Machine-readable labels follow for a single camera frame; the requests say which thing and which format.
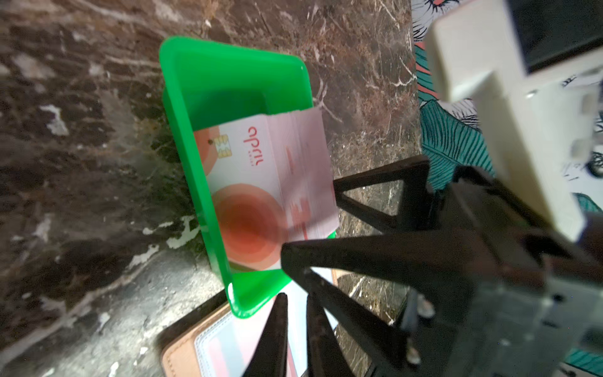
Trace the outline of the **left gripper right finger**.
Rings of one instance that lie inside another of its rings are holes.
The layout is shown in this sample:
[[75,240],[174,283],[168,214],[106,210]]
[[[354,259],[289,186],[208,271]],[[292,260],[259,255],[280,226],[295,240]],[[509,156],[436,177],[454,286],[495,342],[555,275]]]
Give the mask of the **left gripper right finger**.
[[314,294],[306,305],[308,376],[353,376],[323,307]]

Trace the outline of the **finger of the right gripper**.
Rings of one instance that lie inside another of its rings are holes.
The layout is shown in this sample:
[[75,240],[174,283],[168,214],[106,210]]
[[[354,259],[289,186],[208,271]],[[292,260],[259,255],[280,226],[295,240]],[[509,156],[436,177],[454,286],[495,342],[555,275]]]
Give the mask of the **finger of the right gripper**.
[[413,156],[334,180],[338,207],[382,233],[426,229],[433,190],[430,160]]
[[281,266],[385,376],[455,376],[453,348],[472,295],[473,232],[403,232],[286,243]]

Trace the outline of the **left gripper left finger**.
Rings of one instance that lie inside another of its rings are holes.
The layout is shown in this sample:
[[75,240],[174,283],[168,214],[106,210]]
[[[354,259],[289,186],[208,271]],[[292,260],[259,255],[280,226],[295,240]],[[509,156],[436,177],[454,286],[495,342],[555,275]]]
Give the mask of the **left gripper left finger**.
[[288,299],[285,293],[276,296],[258,345],[243,376],[287,375]]

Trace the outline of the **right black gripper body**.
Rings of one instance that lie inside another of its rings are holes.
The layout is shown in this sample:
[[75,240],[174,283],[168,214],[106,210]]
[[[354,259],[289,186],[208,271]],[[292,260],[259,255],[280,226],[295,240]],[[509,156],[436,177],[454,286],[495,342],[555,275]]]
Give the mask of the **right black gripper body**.
[[552,376],[602,354],[602,215],[567,240],[478,167],[438,193],[411,239],[408,283],[435,313],[419,325],[412,376]]

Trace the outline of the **pink leather card holder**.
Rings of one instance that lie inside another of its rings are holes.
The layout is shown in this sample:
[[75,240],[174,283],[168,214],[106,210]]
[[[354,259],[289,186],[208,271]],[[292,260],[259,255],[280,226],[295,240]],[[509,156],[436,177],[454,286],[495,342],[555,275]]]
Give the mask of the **pink leather card holder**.
[[[307,293],[295,282],[283,290],[288,299],[287,376],[307,369]],[[166,376],[241,376],[253,357],[273,301],[247,319],[232,314],[228,303],[203,317],[162,353]]]

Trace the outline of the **green plastic tray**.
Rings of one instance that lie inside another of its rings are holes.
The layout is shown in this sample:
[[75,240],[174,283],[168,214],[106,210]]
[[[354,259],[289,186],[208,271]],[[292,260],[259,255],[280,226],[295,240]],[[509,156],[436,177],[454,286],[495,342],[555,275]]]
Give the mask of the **green plastic tray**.
[[248,318],[288,283],[287,242],[334,237],[323,116],[301,58],[175,36],[163,105],[212,269]]

